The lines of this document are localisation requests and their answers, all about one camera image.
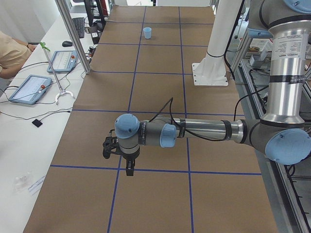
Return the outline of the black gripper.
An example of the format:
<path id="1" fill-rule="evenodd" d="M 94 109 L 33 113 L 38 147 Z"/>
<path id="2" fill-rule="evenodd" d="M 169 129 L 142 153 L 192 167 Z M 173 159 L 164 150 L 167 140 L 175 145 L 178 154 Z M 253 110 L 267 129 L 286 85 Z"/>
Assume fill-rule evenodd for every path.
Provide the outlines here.
<path id="1" fill-rule="evenodd" d="M 134 149 L 133 153 L 123 152 L 117 137 L 112 136 L 113 131 L 114 130 L 109 131 L 109 136 L 106 137 L 105 141 L 103 142 L 103 157 L 105 159 L 109 159 L 110 154 L 121 155 L 122 158 L 126 160 L 126 176 L 133 176 L 135 171 L 135 159 L 140 154 L 140 147 Z"/>

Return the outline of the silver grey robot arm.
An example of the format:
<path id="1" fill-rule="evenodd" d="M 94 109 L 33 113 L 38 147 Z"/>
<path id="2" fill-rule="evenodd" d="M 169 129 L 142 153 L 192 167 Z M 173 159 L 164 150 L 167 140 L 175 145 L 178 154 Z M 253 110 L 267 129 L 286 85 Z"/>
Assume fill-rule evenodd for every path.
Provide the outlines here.
<path id="1" fill-rule="evenodd" d="M 232 140 L 246 144 L 273 162 L 290 166 L 310 156 L 311 137 L 300 116 L 304 65 L 311 31 L 311 3 L 308 0 L 253 0 L 249 29 L 265 31 L 273 38 L 268 99 L 259 119 L 202 120 L 164 117 L 156 114 L 140 121 L 123 114 L 103 142 L 103 157 L 112 154 L 126 161 L 125 171 L 133 176 L 141 146 L 172 148 L 179 138 L 207 141 Z"/>

